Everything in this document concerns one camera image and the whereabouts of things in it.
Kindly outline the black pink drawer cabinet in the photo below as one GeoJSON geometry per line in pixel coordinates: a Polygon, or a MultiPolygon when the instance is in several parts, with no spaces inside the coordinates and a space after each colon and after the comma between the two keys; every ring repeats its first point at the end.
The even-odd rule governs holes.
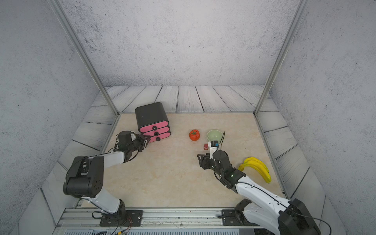
{"type": "Polygon", "coordinates": [[[137,107],[135,115],[139,132],[149,137],[150,143],[171,136],[169,120],[162,103],[156,102],[137,107]]]}

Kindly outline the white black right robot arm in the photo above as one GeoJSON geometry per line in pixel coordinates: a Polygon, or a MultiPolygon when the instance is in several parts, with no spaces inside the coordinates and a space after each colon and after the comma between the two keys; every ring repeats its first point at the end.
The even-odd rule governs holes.
{"type": "Polygon", "coordinates": [[[223,150],[213,156],[199,154],[199,165],[211,169],[227,189],[244,197],[235,207],[236,220],[246,225],[257,224],[275,235],[319,235],[317,218],[299,199],[282,198],[255,183],[244,172],[232,166],[223,150]]]}

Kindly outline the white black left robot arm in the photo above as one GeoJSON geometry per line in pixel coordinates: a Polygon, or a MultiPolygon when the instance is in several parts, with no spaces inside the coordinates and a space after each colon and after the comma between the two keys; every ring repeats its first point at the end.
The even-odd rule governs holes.
{"type": "Polygon", "coordinates": [[[122,131],[116,135],[115,146],[107,153],[75,157],[68,169],[63,193],[83,198],[100,209],[103,218],[126,220],[124,202],[113,197],[103,186],[106,168],[132,161],[150,142],[151,137],[122,131]]]}

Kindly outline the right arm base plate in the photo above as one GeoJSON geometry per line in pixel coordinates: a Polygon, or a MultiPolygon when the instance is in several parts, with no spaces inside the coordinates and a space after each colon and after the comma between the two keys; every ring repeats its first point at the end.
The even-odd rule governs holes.
{"type": "Polygon", "coordinates": [[[240,211],[235,209],[222,210],[218,218],[222,219],[223,226],[254,226],[254,223],[247,221],[240,211]]]}

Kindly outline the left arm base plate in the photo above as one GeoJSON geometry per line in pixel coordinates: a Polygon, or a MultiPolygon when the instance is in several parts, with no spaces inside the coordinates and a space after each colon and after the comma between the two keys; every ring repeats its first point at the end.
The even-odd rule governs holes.
{"type": "Polygon", "coordinates": [[[143,210],[125,210],[120,214],[103,213],[100,219],[100,227],[140,227],[143,218],[143,210]]]}

